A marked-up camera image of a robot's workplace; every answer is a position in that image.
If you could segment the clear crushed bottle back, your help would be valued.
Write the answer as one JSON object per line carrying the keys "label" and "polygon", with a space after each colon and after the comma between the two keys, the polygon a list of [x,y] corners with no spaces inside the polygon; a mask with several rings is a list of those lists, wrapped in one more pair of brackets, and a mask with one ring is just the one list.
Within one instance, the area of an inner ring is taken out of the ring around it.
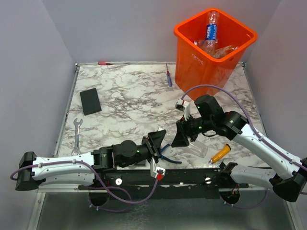
{"label": "clear crushed bottle back", "polygon": [[196,140],[195,142],[190,142],[187,147],[167,147],[164,150],[164,155],[166,156],[177,156],[184,154],[191,154],[192,156],[204,158],[207,154],[208,148],[200,141]]}

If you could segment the blue label bottle top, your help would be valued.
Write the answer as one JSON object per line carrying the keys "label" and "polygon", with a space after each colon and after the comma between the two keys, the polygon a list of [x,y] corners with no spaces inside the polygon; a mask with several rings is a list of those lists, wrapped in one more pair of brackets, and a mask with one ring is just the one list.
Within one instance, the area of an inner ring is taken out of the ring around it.
{"label": "blue label bottle top", "polygon": [[218,30],[218,20],[219,20],[219,12],[217,11],[208,12],[203,50],[209,55],[213,54],[215,51],[215,45],[216,45],[216,40],[217,40],[217,30]]}

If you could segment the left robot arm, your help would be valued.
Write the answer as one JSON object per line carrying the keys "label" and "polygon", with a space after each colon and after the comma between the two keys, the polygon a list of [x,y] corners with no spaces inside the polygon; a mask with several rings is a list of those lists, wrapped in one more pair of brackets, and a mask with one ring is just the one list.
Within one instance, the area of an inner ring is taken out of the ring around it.
{"label": "left robot arm", "polygon": [[49,184],[92,185],[95,189],[101,189],[106,183],[102,172],[148,161],[150,176],[161,180],[165,169],[157,166],[157,163],[161,158],[161,144],[165,135],[163,129],[148,133],[140,145],[125,140],[92,152],[61,158],[38,157],[34,152],[26,152],[11,179],[16,181],[16,191],[32,191],[40,185]]}

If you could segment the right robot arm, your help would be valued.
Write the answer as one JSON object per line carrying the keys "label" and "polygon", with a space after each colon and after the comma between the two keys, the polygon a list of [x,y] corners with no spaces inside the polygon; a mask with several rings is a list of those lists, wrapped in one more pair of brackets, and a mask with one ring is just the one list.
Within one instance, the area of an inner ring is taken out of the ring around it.
{"label": "right robot arm", "polygon": [[183,112],[176,122],[177,133],[173,148],[187,147],[200,133],[214,131],[217,135],[250,150],[266,164],[268,169],[228,164],[230,171],[220,176],[221,184],[253,184],[273,190],[280,198],[296,202],[307,183],[307,160],[295,156],[255,129],[251,122],[235,111],[224,112],[217,100],[204,95],[195,100],[200,117],[190,114],[189,102],[179,99],[175,108]]}

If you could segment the tall orange label bottle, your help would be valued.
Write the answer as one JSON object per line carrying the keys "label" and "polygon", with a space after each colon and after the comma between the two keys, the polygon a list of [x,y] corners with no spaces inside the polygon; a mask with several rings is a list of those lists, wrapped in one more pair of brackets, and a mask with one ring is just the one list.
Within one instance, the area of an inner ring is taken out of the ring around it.
{"label": "tall orange label bottle", "polygon": [[212,54],[212,57],[215,59],[221,59],[237,49],[238,47],[234,45],[225,46],[215,50],[214,53]]}

